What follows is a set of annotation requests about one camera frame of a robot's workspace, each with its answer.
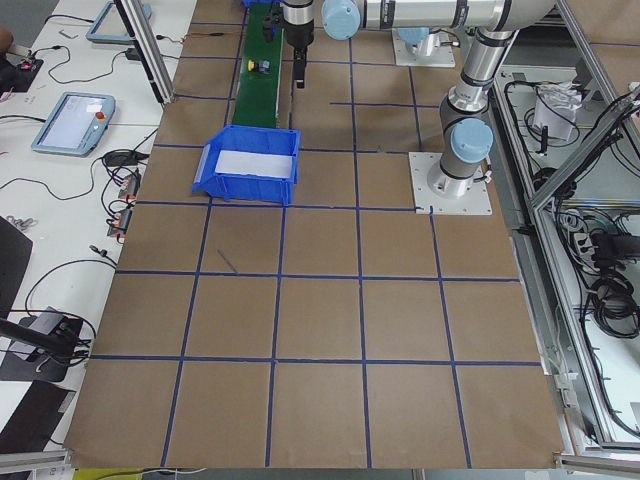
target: cardboard work surface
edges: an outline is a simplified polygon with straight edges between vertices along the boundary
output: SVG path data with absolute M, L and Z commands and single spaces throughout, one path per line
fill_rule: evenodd
M 456 73 L 392 66 L 389 33 L 318 29 L 307 88 L 282 69 L 294 204 L 190 195 L 233 114 L 246 17 L 219 3 L 195 10 L 190 31 L 231 34 L 186 40 L 65 441 L 76 466 L 551 468 L 495 192 L 491 217 L 413 211 L 407 152 L 442 148 Z

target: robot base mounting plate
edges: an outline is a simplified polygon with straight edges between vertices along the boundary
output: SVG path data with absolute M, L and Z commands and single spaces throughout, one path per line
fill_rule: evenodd
M 427 174 L 440 161 L 441 153 L 410 152 L 411 183 L 416 213 L 434 215 L 491 215 L 491 201 L 484 182 L 474 183 L 462 198 L 450 200 L 435 193 L 427 183 Z M 483 175 L 478 167 L 476 177 Z
M 449 35 L 445 32 L 439 33 L 441 42 L 448 42 Z M 453 56 L 453 49 L 448 46 L 436 48 L 433 55 L 429 57 L 417 57 L 407 51 L 404 40 L 400 39 L 398 32 L 393 30 L 393 51 L 396 55 L 396 65 L 403 67 L 432 67 L 432 68 L 454 68 L 456 59 Z

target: green conveyor belt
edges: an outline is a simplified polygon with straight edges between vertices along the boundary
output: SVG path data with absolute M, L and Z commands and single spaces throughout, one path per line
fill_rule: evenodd
M 233 114 L 234 125 L 275 128 L 278 123 L 282 30 L 276 31 L 273 42 L 265 41 L 262 20 L 268 12 L 268 3 L 254 3 L 249 7 L 249 22 Z M 269 73 L 248 71 L 248 60 L 268 60 Z

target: blue plastic bin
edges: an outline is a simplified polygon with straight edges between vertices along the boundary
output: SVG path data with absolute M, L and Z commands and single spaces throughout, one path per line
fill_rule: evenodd
M 242 0 L 245 7 L 250 7 L 252 3 L 271 3 L 271 0 Z
M 299 148 L 298 130 L 228 125 L 204 146 L 191 191 L 204 190 L 212 197 L 225 200 L 262 200 L 289 205 L 298 181 Z M 216 173 L 222 150 L 290 156 L 291 175 L 275 178 Z

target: touchscreen display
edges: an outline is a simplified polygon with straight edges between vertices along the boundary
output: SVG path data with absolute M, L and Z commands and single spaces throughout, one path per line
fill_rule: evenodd
M 82 144 L 96 112 L 102 110 L 104 99 L 69 96 L 56 113 L 40 145 L 78 148 Z

